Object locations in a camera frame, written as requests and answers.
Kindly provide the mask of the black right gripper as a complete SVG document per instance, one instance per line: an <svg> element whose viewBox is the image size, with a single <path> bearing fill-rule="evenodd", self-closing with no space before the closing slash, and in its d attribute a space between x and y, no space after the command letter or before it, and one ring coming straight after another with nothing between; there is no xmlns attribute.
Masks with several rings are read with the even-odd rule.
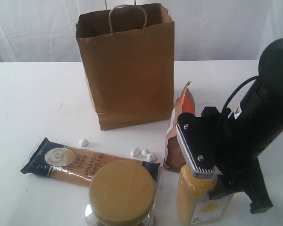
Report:
<svg viewBox="0 0 283 226"><path fill-rule="evenodd" d="M226 120L214 106L206 106L202 117L214 133L215 166L222 172L215 187L208 192L210 200L244 192L252 210L268 210L273 204L268 195L255 147Z"/></svg>

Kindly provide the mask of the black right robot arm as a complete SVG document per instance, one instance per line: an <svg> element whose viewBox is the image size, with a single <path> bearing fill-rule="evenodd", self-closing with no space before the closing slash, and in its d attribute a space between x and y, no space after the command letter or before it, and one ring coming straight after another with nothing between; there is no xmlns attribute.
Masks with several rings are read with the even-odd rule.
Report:
<svg viewBox="0 0 283 226"><path fill-rule="evenodd" d="M245 192L250 212L272 208L258 156L283 132L283 38L263 51L258 76L237 108L223 106L214 146L216 166L222 175L210 193L212 199Z"/></svg>

